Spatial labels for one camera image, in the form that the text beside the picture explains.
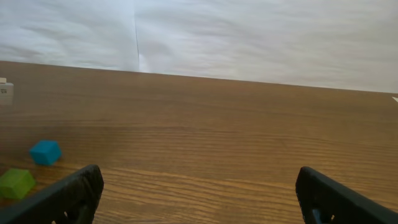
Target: wood grain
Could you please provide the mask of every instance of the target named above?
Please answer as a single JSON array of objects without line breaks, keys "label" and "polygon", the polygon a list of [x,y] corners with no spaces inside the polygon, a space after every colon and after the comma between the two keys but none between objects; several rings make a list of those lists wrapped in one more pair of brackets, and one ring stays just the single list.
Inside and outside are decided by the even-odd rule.
[{"label": "wood grain", "polygon": [[[98,164],[95,224],[303,223],[302,166],[398,211],[393,94],[12,62],[0,76],[16,89],[0,172],[30,169],[35,192]],[[63,150],[52,167],[29,157],[41,139]]]}]

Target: white backdrop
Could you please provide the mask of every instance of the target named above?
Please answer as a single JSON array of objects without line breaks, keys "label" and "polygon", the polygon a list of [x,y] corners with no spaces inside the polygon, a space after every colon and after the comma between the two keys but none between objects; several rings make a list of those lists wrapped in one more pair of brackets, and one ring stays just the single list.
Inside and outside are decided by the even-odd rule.
[{"label": "white backdrop", "polygon": [[396,0],[3,0],[0,60],[398,93],[397,21]]}]

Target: white plastic device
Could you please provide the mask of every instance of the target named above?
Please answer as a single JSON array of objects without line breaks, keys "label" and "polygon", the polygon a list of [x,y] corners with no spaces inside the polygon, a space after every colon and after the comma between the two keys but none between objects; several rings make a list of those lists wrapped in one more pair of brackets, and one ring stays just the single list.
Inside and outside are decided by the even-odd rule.
[{"label": "white plastic device", "polygon": [[14,96],[14,85],[8,83],[6,78],[0,78],[0,106],[11,105]]}]

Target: blue cube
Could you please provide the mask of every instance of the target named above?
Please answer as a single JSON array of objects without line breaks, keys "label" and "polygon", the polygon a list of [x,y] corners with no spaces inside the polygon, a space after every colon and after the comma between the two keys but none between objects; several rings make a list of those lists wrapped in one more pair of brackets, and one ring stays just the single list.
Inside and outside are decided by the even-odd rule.
[{"label": "blue cube", "polygon": [[32,149],[30,155],[36,164],[50,166],[61,157],[62,152],[56,141],[39,141]]}]

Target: cube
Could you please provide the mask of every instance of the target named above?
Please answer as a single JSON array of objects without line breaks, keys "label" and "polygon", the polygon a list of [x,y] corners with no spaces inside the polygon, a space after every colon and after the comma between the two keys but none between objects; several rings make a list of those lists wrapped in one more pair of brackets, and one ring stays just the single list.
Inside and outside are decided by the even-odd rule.
[{"label": "cube", "polygon": [[36,164],[50,166],[61,157],[62,152],[56,141],[39,141],[32,149],[30,155]]},{"label": "cube", "polygon": [[22,199],[35,186],[36,181],[28,170],[9,169],[0,177],[0,195]]}]

